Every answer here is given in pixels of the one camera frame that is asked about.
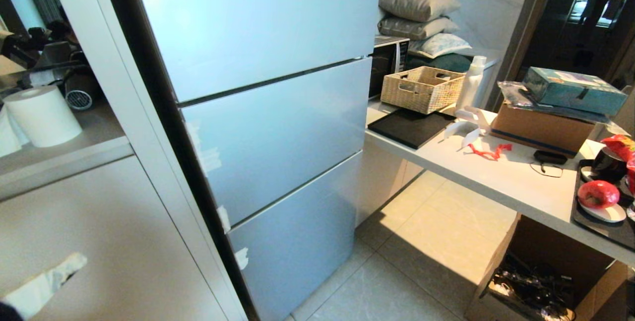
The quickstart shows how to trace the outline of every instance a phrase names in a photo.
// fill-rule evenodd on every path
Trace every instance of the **refrigerator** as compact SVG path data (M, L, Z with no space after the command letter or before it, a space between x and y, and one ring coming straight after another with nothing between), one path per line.
M263 321L284 319L352 252L377 2L127 2L152 38L133 50L145 84L167 92L154 105L176 112L159 115L191 152L179 162L201 176L190 186Z

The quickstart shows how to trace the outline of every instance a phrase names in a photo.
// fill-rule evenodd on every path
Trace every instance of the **wicker basket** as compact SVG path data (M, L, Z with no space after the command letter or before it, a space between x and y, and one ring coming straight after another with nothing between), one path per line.
M456 102L465 74L419 67L383 77L381 101L429 114Z

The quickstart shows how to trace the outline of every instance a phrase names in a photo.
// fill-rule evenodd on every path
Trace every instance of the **red ribbon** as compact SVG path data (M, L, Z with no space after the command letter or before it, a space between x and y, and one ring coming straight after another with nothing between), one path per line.
M492 159L494 159L494 161L498 161L499 158L501 158L501 152L503 150L512 151L512 144L500 144L499 147L496 148L496 151L493 153L490 153L489 151L478 151L472 144L469 144L468 146L470 147L470 149L472 149L472 153L483 156L484 158L490 156Z

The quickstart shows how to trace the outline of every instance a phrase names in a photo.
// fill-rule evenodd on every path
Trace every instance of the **white bottle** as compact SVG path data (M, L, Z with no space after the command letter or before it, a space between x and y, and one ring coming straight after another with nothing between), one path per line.
M458 100L456 100L456 110L463 109L465 106L474 106L474 96L483 79L486 60L487 58L482 55L476 55L472 59L470 69L465 73L465 79L463 79L461 93L458 96Z

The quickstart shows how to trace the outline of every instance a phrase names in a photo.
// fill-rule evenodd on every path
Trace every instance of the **chip bag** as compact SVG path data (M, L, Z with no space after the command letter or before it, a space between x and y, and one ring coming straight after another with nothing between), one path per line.
M624 135L613 135L601 142L626 161L629 190L635 194L635 142Z

